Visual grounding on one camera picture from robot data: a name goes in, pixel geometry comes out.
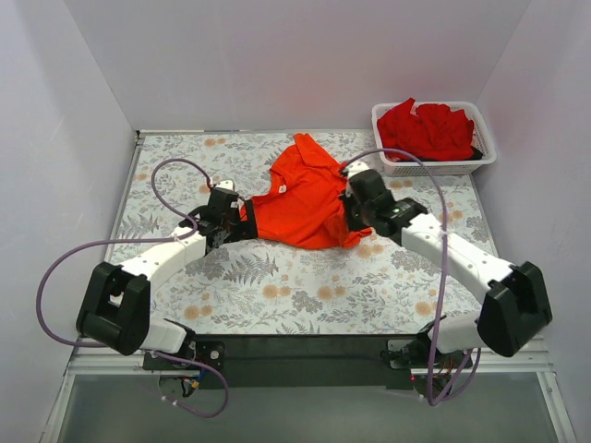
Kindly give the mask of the orange t shirt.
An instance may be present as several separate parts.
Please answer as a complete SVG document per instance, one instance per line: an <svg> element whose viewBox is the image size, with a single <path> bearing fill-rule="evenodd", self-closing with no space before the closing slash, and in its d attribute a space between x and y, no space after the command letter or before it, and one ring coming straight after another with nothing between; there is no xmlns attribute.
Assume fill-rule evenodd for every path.
<svg viewBox="0 0 591 443"><path fill-rule="evenodd" d="M342 165L309 134L294 135L270 169L271 188L251 199L258 238L308 250L353 248L372 235L347 228Z"/></svg>

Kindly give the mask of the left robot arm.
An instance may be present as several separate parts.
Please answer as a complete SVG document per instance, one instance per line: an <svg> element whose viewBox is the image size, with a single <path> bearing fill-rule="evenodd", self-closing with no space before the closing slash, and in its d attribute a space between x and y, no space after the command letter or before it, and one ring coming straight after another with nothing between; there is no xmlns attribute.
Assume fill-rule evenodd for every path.
<svg viewBox="0 0 591 443"><path fill-rule="evenodd" d="M186 265L224 245L258 237L254 204L230 181L187 215L171 234L120 264L95 267L76 321L77 332L122 355L139 350L179 354L194 331L151 313L156 292Z"/></svg>

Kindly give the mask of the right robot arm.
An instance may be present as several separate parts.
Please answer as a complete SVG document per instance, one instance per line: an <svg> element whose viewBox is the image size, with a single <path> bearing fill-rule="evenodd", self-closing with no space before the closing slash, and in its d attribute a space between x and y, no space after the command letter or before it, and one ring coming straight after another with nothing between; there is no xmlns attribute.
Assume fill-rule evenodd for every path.
<svg viewBox="0 0 591 443"><path fill-rule="evenodd" d="M481 304L479 311L443 317L422 328L400 355L412 362L437 355L488 347L512 357L552 320L539 267L517 266L492 256L454 233L411 198L397 200L381 175L363 162L344 169L341 195L347 227L377 235L413 251L461 283Z"/></svg>

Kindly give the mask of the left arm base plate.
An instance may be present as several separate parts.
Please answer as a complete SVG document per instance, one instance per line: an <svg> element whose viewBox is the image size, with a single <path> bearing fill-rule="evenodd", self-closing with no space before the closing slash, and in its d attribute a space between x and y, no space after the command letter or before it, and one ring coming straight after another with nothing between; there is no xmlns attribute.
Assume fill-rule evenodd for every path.
<svg viewBox="0 0 591 443"><path fill-rule="evenodd" d="M221 370L223 368L224 354L225 345L221 341L190 341L184 343L179 351L174 354L174 357L197 361ZM198 369L196 366L173 362L149 352L144 353L142 368L152 371Z"/></svg>

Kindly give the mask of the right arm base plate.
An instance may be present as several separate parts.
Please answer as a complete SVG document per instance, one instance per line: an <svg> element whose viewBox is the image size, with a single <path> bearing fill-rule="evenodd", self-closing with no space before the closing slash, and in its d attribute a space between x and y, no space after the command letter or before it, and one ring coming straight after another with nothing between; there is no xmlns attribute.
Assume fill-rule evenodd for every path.
<svg viewBox="0 0 591 443"><path fill-rule="evenodd" d="M394 369L427 369L431 341L429 338L411 340L393 339L387 341L386 349L380 352L380 358ZM435 351L434 371L443 371L457 367L464 359L463 351L441 353Z"/></svg>

